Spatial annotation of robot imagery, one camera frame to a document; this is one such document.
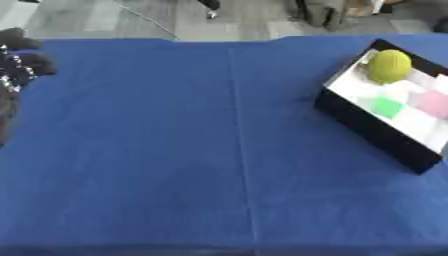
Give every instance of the black box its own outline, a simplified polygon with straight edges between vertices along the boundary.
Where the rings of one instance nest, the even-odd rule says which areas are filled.
[[[388,49],[408,54],[413,70],[406,80],[375,85],[367,81],[359,66],[377,52]],[[376,40],[325,84],[315,106],[415,173],[423,174],[439,163],[447,151],[448,116],[444,116],[444,110],[425,105],[425,102],[440,101],[448,106],[448,83],[446,91],[441,86],[441,82],[448,81],[445,76],[448,76],[447,68],[384,40]]]

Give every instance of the green sponge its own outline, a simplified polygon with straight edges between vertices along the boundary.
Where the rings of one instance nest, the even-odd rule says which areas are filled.
[[[371,111],[386,118],[394,118],[403,108],[403,104],[384,96],[375,99]]]
[[[412,60],[397,50],[379,52],[367,64],[368,77],[379,84],[391,84],[404,79],[412,69]]]

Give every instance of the cable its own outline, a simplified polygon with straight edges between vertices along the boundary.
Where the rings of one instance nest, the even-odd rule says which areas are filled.
[[[156,25],[157,27],[159,27],[163,31],[167,32],[168,34],[172,35],[174,37],[174,39],[181,40],[175,33],[171,32],[169,29],[167,29],[162,24],[160,24],[159,21],[157,21],[157,20],[155,20],[153,18],[150,18],[150,17],[146,17],[145,15],[143,15],[141,13],[138,13],[138,12],[132,10],[131,8],[127,7],[127,6],[124,6],[120,0],[113,0],[113,2],[116,5],[118,5],[120,8],[122,8],[122,9],[124,9],[124,10],[126,10],[126,11],[128,11],[128,12],[130,12],[130,13],[132,13],[132,14],[134,14],[134,15],[136,15],[136,16],[144,19],[144,20],[146,20],[146,21],[154,23],[154,25]]]

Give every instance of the robotic hand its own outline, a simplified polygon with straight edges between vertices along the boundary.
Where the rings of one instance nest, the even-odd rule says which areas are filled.
[[[21,28],[11,28],[0,31],[0,50],[2,51],[2,59],[0,60],[0,74],[7,74],[7,64],[10,61],[10,56],[6,55],[10,51],[34,49],[40,48],[40,43],[36,40],[25,37],[25,31]],[[23,53],[18,54],[16,59],[17,63],[23,67],[30,68],[31,72],[35,76],[47,76],[55,75],[56,69],[52,62],[43,55],[37,53]],[[19,93],[18,91],[11,90],[10,86],[7,86],[8,82],[5,80],[0,81],[0,147],[5,143],[9,126],[15,116],[18,106]],[[21,84],[22,87],[27,86],[28,83]]]

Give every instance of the green square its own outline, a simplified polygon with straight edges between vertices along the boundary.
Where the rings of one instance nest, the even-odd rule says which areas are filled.
[[[403,108],[403,104],[386,97],[378,97],[373,103],[371,111],[377,115],[394,118]]]

